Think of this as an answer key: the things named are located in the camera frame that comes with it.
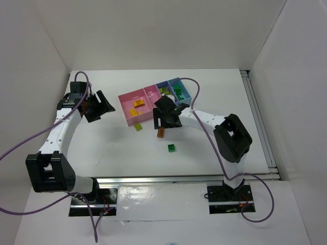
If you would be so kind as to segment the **brown lego brick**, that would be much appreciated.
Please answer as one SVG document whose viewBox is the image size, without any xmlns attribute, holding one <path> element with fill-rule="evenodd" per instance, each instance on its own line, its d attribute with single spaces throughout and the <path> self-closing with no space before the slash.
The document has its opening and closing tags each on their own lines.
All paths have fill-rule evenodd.
<svg viewBox="0 0 327 245">
<path fill-rule="evenodd" d="M 157 131 L 157 137 L 158 138 L 164 138 L 165 135 L 165 129 L 164 127 L 159 127 Z"/>
</svg>

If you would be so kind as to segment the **orange sloped lego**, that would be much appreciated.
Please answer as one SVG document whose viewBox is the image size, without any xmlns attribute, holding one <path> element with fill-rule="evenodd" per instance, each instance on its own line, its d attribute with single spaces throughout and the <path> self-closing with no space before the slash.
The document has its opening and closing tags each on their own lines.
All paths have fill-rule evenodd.
<svg viewBox="0 0 327 245">
<path fill-rule="evenodd" d="M 143 100 L 136 100 L 133 102 L 134 108 L 142 107 L 145 105 L 145 102 Z"/>
</svg>

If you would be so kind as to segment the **dark green long lego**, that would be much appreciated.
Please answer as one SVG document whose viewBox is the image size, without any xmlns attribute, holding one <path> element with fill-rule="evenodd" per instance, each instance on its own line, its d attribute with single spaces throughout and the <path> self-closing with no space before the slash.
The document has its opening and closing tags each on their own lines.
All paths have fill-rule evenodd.
<svg viewBox="0 0 327 245">
<path fill-rule="evenodd" d="M 178 91 L 181 92 L 181 88 L 179 86 L 174 86 L 174 92 L 178 92 Z"/>
</svg>

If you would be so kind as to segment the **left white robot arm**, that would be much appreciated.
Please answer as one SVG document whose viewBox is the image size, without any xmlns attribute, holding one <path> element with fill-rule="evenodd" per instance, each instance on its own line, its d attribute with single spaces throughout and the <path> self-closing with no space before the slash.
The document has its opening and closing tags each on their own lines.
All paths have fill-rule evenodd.
<svg viewBox="0 0 327 245">
<path fill-rule="evenodd" d="M 98 181 L 75 174 L 67 154 L 73 134 L 82 118 L 91 123 L 114 112 L 101 90 L 92 93 L 86 82 L 71 82 L 70 92 L 57 104 L 54 127 L 36 154 L 29 154 L 26 166 L 35 192 L 78 192 L 92 204 L 102 199 Z"/>
</svg>

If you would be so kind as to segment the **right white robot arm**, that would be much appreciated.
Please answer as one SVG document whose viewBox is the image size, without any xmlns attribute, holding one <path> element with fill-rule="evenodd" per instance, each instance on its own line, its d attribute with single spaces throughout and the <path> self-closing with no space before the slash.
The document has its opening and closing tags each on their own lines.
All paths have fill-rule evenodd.
<svg viewBox="0 0 327 245">
<path fill-rule="evenodd" d="M 194 108 L 194 104 L 176 105 L 168 96 L 161 96 L 153 109 L 154 128 L 191 127 L 203 131 L 209 139 L 224 174 L 224 194 L 235 197 L 244 185 L 246 154 L 252 138 L 235 114 L 212 115 Z"/>
</svg>

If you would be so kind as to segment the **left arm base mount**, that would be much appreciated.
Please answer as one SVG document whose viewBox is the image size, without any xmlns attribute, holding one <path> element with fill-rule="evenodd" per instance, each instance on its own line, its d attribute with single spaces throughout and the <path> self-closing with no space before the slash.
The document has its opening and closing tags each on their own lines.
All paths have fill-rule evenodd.
<svg viewBox="0 0 327 245">
<path fill-rule="evenodd" d="M 99 189 L 98 196 L 96 197 L 91 197 L 90 194 L 86 194 L 85 197 L 89 202 L 93 216 L 116 216 L 116 202 L 118 198 L 117 186 Z M 68 215 L 69 217 L 89 216 L 86 202 L 81 197 L 72 198 Z"/>
</svg>

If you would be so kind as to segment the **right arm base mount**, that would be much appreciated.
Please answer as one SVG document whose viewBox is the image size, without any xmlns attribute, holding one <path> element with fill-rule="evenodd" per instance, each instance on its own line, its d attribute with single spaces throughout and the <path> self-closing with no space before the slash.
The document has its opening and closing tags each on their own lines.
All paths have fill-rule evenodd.
<svg viewBox="0 0 327 245">
<path fill-rule="evenodd" d="M 208 200 L 210 214 L 230 214 L 243 212 L 255 212 L 255 205 L 250 185 L 244 185 L 235 194 L 229 194 L 222 185 L 207 186 L 204 198 Z"/>
</svg>

